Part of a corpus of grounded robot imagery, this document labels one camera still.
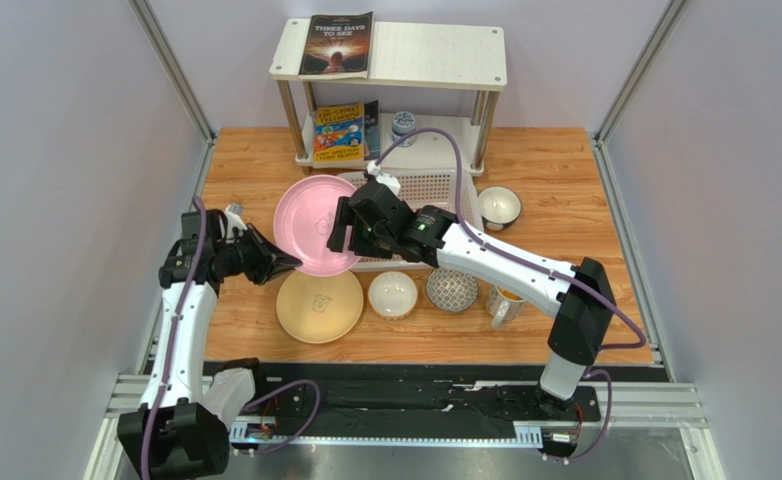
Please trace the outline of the pink plate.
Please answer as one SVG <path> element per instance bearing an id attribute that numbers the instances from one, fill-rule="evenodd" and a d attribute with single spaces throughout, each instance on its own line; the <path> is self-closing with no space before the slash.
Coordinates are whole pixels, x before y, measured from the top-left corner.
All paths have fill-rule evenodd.
<path id="1" fill-rule="evenodd" d="M 302 262 L 298 271 L 331 277 L 359 262 L 351 252 L 338 253 L 327 248 L 338 200 L 355 191 L 353 184 L 340 177 L 314 175 L 297 181 L 282 195 L 273 220 L 275 244 Z"/>

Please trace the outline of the yellow plate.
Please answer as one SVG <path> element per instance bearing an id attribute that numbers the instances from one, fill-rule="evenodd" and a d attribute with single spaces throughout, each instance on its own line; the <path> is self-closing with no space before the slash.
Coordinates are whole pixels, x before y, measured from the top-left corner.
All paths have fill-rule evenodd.
<path id="1" fill-rule="evenodd" d="M 307 344 L 333 342 L 349 333 L 364 311 L 364 292 L 350 271 L 331 277 L 290 274 L 276 298 L 281 327 Z"/>

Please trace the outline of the white plastic basket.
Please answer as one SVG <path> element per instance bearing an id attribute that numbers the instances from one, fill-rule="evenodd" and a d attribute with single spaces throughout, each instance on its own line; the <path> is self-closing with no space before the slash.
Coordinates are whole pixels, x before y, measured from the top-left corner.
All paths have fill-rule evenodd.
<path id="1" fill-rule="evenodd" d="M 398 197 L 405 201 L 413 210 L 427 205 L 434 205 L 451 213 L 456 213 L 456 194 L 460 194 L 461 212 L 464 219 L 474 228 L 484 228 L 478 193 L 474 179 L 468 173 L 462 174 L 462 180 L 457 181 L 454 169 L 420 169 L 405 170 L 389 168 L 387 172 L 400 183 Z M 382 272 L 387 270 L 405 271 L 430 269 L 424 263 L 409 263 L 399 256 L 389 259 L 360 257 L 351 270 L 354 273 Z"/>

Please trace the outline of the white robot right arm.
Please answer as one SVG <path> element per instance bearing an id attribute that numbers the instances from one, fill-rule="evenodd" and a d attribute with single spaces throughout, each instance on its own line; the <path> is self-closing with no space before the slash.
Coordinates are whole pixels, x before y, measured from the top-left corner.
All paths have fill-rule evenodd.
<path id="1" fill-rule="evenodd" d="M 566 402 L 603 347 L 618 309 L 603 265 L 578 265 L 524 251 L 475 229 L 442 208 L 412 209 L 392 190 L 370 181 L 335 203 L 327 247 L 462 272 L 538 308 L 553 324 L 540 390 Z"/>

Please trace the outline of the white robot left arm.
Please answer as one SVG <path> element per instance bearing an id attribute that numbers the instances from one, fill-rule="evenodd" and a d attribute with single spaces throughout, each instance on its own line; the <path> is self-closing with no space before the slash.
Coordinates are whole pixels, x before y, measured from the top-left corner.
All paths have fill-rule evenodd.
<path id="1" fill-rule="evenodd" d="M 257 359 L 226 362 L 203 389 L 210 321 L 225 279 L 263 285 L 301 261 L 243 221 L 242 207 L 188 212 L 158 271 L 161 321 L 150 379 L 117 436 L 143 479 L 196 479 L 226 470 L 230 428 L 256 394 Z"/>

